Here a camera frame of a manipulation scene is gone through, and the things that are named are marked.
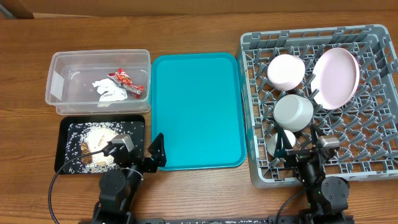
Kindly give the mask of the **cream plastic cup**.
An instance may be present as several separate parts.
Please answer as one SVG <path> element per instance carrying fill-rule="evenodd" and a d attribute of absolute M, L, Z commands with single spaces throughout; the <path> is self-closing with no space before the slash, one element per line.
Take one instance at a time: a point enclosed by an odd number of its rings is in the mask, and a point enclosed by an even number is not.
<path fill-rule="evenodd" d="M 288 131 L 288 130 L 285 130 L 285 134 L 287 136 L 287 139 L 289 140 L 290 145 L 293 147 L 295 145 L 295 143 L 296 143 L 296 138 L 295 138 L 294 134 L 292 132 Z M 276 144 L 277 144 L 277 133 L 272 135 L 266 141 L 267 152 L 272 157 L 274 157 Z"/>

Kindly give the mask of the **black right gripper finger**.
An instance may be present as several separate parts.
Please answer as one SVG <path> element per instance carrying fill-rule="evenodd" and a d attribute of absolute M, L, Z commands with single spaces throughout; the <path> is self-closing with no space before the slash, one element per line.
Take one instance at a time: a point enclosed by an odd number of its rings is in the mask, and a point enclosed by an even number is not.
<path fill-rule="evenodd" d="M 277 140 L 275 145 L 274 157 L 284 158 L 287 155 L 286 150 L 291 149 L 291 143 L 282 127 L 277 129 Z"/>
<path fill-rule="evenodd" d="M 316 124 L 310 125 L 310 132 L 311 132 L 312 142 L 317 142 L 320 136 L 325 135 L 325 133 Z"/>

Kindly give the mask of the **red snack wrapper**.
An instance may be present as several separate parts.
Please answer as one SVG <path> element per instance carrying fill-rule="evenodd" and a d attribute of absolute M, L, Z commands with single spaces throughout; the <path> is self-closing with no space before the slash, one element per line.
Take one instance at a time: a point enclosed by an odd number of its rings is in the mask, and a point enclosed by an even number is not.
<path fill-rule="evenodd" d="M 139 99 L 141 93 L 144 91 L 143 85 L 135 85 L 130 76 L 125 72 L 124 69 L 119 68 L 113 73 L 109 73 L 108 77 L 112 79 L 119 86 L 123 87 L 127 91 L 130 91 L 136 99 Z"/>

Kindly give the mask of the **grey-white bowl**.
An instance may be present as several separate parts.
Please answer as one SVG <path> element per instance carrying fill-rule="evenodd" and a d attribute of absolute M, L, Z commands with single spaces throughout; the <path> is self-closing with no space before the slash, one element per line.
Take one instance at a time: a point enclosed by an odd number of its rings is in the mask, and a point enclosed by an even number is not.
<path fill-rule="evenodd" d="M 302 96 L 286 95 L 275 104 L 273 115 L 279 126 L 295 133 L 304 129 L 312 120 L 313 105 Z"/>

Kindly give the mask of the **pink round plate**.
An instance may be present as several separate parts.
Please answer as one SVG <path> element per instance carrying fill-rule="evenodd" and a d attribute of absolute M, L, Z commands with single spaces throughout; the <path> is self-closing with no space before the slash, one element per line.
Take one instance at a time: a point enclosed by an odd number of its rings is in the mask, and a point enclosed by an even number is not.
<path fill-rule="evenodd" d="M 346 49 L 327 50 L 317 61 L 311 90 L 318 93 L 315 102 L 326 110 L 335 110 L 354 96 L 359 84 L 359 65 Z"/>

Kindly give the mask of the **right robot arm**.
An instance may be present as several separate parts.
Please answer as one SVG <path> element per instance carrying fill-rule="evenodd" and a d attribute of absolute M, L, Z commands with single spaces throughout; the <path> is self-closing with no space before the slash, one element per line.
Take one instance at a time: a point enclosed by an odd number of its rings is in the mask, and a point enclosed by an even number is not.
<path fill-rule="evenodd" d="M 296 178 L 303 189 L 291 196 L 279 208 L 275 222 L 281 223 L 283 209 L 295 198 L 305 194 L 308 208 L 299 211 L 288 223 L 354 223 L 352 216 L 346 216 L 348 209 L 349 182 L 337 176 L 327 177 L 323 164 L 337 155 L 340 142 L 334 135 L 326 135 L 320 128 L 310 126 L 312 148 L 294 151 L 282 127 L 277 129 L 277 141 L 274 155 L 285 160 L 284 167 L 297 170 Z"/>

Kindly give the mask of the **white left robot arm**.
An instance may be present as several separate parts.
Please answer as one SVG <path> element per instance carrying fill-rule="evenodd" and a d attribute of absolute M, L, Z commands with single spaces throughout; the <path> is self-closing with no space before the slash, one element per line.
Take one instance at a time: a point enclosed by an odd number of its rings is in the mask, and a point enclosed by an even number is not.
<path fill-rule="evenodd" d="M 111 156 L 119 167 L 103 174 L 99 181 L 99 201 L 93 210 L 91 223 L 137 223 L 130 206 L 144 173 L 155 173 L 167 162 L 164 135 L 158 134 L 147 149 L 151 156 L 144 156 L 128 134 L 119 134 L 108 141 L 101 150 Z"/>

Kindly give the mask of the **white tissue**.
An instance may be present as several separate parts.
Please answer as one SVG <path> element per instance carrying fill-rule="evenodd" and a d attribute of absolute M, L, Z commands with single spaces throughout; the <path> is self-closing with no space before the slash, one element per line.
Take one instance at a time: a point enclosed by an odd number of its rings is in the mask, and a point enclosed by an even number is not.
<path fill-rule="evenodd" d="M 105 78 L 92 83 L 100 94 L 99 101 L 122 101 L 127 99 L 127 92 L 125 89 L 117 86 L 112 80 Z"/>

